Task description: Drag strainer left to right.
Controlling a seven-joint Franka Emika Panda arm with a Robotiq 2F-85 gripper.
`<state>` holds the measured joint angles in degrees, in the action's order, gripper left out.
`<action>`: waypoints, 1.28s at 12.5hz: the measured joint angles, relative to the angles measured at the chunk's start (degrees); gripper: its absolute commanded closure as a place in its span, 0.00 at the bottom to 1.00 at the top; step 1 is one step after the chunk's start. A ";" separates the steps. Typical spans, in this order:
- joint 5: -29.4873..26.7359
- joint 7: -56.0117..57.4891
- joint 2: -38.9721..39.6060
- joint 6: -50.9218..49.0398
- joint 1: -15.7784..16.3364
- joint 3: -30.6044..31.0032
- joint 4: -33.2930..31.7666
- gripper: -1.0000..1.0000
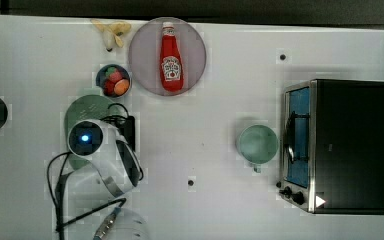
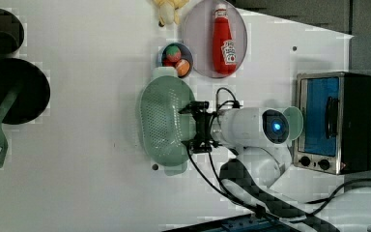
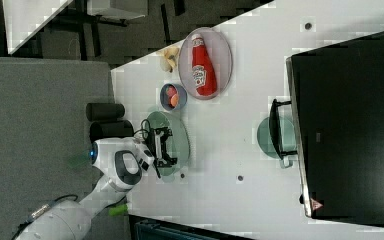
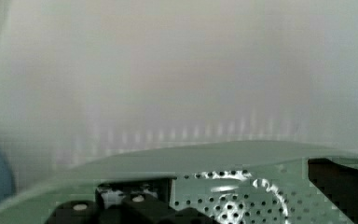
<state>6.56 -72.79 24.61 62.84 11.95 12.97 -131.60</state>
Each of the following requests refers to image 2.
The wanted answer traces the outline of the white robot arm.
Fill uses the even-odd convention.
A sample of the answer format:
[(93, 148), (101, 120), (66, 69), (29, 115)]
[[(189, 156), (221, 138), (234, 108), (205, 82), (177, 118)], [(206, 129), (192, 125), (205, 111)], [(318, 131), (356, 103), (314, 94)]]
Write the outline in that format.
[(256, 216), (274, 219), (303, 232), (371, 232), (371, 187), (337, 187), (322, 199), (294, 200), (271, 187), (293, 164), (288, 143), (299, 136), (300, 120), (288, 109), (237, 108), (214, 112), (206, 101), (180, 109), (195, 121), (195, 137), (184, 142), (187, 153), (209, 154), (223, 146), (234, 157), (214, 169), (214, 188)]

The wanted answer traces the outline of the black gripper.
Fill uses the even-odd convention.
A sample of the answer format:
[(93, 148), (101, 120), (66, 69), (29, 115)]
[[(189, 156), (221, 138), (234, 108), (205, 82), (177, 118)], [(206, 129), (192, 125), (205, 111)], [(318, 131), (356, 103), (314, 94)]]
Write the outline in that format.
[(180, 114), (191, 114), (195, 121), (194, 137), (183, 141), (186, 149), (192, 154), (209, 153), (219, 146), (212, 137), (214, 119), (218, 114), (215, 111), (208, 112), (208, 108), (207, 101), (191, 101), (179, 111)]

